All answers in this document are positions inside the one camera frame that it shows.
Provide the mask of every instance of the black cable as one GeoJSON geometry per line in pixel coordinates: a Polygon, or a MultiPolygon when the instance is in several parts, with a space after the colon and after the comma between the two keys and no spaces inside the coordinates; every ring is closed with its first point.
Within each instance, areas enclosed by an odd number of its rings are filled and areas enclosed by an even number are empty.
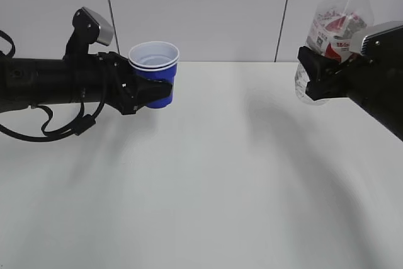
{"type": "Polygon", "coordinates": [[[116,24],[115,24],[115,19],[113,17],[113,10],[112,10],[112,2],[111,2],[111,0],[108,0],[108,5],[109,5],[109,13],[111,15],[111,20],[112,20],[113,33],[115,34],[116,48],[118,49],[118,54],[120,55],[118,33],[116,32],[116,24]]]}
{"type": "Polygon", "coordinates": [[[48,126],[48,124],[50,123],[51,119],[53,118],[53,111],[49,107],[44,106],[44,105],[40,105],[37,108],[43,109],[49,116],[49,119],[41,127],[42,133],[47,137],[53,137],[53,136],[56,136],[56,135],[61,135],[61,134],[65,133],[65,132],[68,132],[71,129],[74,129],[75,126],[79,123],[79,121],[83,118],[84,111],[85,111],[84,102],[82,102],[82,100],[81,100],[80,112],[74,118],[73,121],[71,121],[67,125],[59,128],[57,130],[53,130],[53,131],[48,132],[45,129],[48,126]]]}
{"type": "MultiPolygon", "coordinates": [[[[0,30],[0,37],[5,39],[7,42],[11,44],[11,50],[10,52],[5,55],[0,51],[0,58],[1,57],[9,57],[12,58],[13,55],[15,54],[15,45],[13,40],[9,35],[4,33],[3,31],[0,30]]],[[[101,69],[102,69],[102,95],[101,95],[101,100],[99,102],[99,105],[95,112],[92,115],[86,115],[84,116],[85,112],[85,107],[84,107],[84,102],[81,100],[81,106],[80,106],[80,111],[77,114],[77,116],[68,123],[67,125],[53,131],[46,131],[46,127],[49,125],[50,121],[53,118],[53,111],[45,106],[45,105],[39,105],[37,108],[43,110],[47,115],[48,115],[48,120],[42,125],[41,131],[45,135],[45,137],[32,137],[29,135],[23,135],[19,134],[17,132],[14,132],[7,127],[3,126],[0,124],[0,132],[4,133],[5,135],[8,135],[14,139],[17,140],[22,140],[26,142],[55,142],[58,140],[65,139],[67,137],[70,137],[71,135],[79,135],[83,133],[85,130],[90,128],[95,124],[95,119],[100,115],[102,109],[105,106],[106,103],[106,95],[108,92],[108,75],[106,72],[106,64],[102,62],[101,64],[101,69]]]]}
{"type": "Polygon", "coordinates": [[[102,67],[102,96],[101,96],[101,101],[99,102],[99,105],[95,112],[92,114],[92,118],[95,119],[96,117],[99,116],[101,113],[102,109],[105,106],[106,102],[106,95],[108,93],[108,74],[106,73],[106,67],[105,63],[103,61],[101,62],[101,67],[102,67]]]}
{"type": "Polygon", "coordinates": [[[275,62],[277,62],[278,51],[279,51],[279,49],[280,49],[281,38],[282,38],[282,35],[283,35],[284,22],[285,22],[285,17],[286,17],[286,15],[287,15],[287,9],[288,9],[288,1],[289,1],[289,0],[285,0],[284,11],[283,11],[283,18],[281,19],[280,34],[278,35],[278,41],[277,41],[275,62]]]}

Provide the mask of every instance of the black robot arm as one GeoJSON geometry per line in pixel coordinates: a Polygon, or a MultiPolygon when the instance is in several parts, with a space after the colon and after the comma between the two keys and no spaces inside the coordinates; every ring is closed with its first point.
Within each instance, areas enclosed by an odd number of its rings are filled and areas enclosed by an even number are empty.
{"type": "Polygon", "coordinates": [[[0,132],[30,142],[52,142],[80,135],[92,127],[105,104],[122,115],[133,115],[146,104],[171,94],[172,84],[137,76],[128,60],[114,52],[88,54],[90,44],[109,45],[113,38],[113,28],[99,14],[81,8],[72,24],[74,32],[60,60],[14,59],[13,41],[0,31],[12,46],[9,54],[0,53],[0,113],[30,106],[45,110],[49,116],[42,126],[44,137],[21,135],[2,125],[0,132]],[[84,114],[86,102],[99,102],[92,115],[84,114]],[[46,131],[53,116],[46,105],[63,103],[80,103],[80,112],[65,127],[46,131]]]}
{"type": "Polygon", "coordinates": [[[350,98],[403,140],[403,21],[392,21],[354,35],[349,61],[327,59],[307,47],[298,59],[313,100],[350,98]]]}

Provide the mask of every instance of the stacked cups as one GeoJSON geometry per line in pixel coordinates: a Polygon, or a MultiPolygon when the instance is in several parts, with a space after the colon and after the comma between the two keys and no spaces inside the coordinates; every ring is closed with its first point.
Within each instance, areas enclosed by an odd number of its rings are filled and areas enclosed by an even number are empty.
{"type": "MultiPolygon", "coordinates": [[[[138,76],[174,84],[178,68],[179,50],[168,42],[146,42],[133,47],[128,61],[138,76]]],[[[149,108],[164,108],[172,103],[173,94],[147,104],[149,108]]]]}

